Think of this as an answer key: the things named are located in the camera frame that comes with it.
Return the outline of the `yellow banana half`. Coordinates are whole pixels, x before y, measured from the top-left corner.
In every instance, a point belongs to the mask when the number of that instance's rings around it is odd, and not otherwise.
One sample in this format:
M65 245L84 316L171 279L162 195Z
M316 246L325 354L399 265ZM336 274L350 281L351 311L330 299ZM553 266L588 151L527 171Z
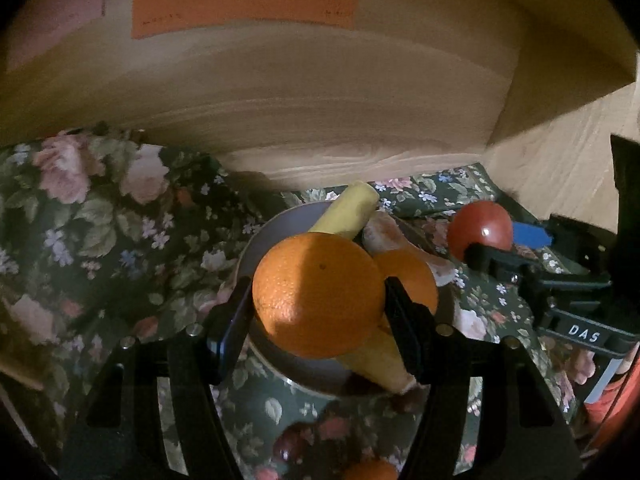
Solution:
M406 370L393 335L382 328L376 328L358 348L336 359L390 393L403 394L418 384Z
M378 209L380 196L366 182L352 182L309 229L353 240Z

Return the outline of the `red tomato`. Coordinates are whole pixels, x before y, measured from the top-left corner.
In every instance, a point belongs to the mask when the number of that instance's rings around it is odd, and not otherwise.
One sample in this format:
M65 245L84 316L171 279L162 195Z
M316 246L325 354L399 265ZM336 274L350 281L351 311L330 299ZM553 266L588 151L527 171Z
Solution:
M503 206L478 200L463 206L452 217L447 231L448 252L462 261L472 244L506 250L513 245L513 222Z

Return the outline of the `orange fruit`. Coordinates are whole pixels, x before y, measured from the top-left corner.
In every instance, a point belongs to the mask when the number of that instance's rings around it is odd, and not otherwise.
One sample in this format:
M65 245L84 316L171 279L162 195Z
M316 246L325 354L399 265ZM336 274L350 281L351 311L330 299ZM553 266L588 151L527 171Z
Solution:
M421 258L407 249L379 252L372 258L384 278L398 278L413 302L423 304L431 314L436 314L438 288L431 269Z
M378 266L355 242L307 232L269 249L252 294L258 320L277 347L329 359L355 350L378 327L385 287Z

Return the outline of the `dark brown round plate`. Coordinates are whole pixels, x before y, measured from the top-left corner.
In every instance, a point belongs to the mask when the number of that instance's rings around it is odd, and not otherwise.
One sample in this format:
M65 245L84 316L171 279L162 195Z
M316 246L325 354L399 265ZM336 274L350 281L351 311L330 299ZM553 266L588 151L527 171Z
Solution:
M277 375L318 394L404 393L416 380L383 318L388 273L353 240L311 232L328 208L283 211L245 248L238 274L252 280L250 345Z

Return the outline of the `dark red grape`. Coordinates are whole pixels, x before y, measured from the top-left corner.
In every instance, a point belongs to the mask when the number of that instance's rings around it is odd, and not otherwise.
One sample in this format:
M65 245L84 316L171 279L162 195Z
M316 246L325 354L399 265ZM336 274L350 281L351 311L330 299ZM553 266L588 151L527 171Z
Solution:
M310 445L314 430L306 422L296 422L288 426L280 437L274 441L272 456L282 463L299 460Z

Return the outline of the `small tangerine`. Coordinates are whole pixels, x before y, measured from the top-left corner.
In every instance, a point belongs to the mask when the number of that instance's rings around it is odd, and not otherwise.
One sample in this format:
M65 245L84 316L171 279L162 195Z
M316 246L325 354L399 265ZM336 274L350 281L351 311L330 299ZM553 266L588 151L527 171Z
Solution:
M398 470L387 460L364 460L344 471L343 480L397 480Z

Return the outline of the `floral green tablecloth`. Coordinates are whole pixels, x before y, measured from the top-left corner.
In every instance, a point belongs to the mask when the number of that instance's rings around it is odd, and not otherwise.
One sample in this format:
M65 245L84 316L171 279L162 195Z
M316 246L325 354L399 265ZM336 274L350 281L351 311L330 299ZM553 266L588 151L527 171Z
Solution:
M40 368L44 388L9 393L53 468L82 400L119 339L164 340L226 300L268 214L334 198L333 188L242 202L212 156L107 126L1 152L1 347ZM288 385L244 348L213 400L247 479L334 479L356 460L405 465L424 397L330 401ZM314 436L282 463L296 422Z

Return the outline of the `pink sticky note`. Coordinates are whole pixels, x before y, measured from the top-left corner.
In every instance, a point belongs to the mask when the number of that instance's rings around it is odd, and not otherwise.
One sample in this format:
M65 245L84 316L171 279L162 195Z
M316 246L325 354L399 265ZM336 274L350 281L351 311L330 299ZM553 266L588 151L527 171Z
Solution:
M100 18L103 6L104 0L28 0L8 32L6 70L16 70Z

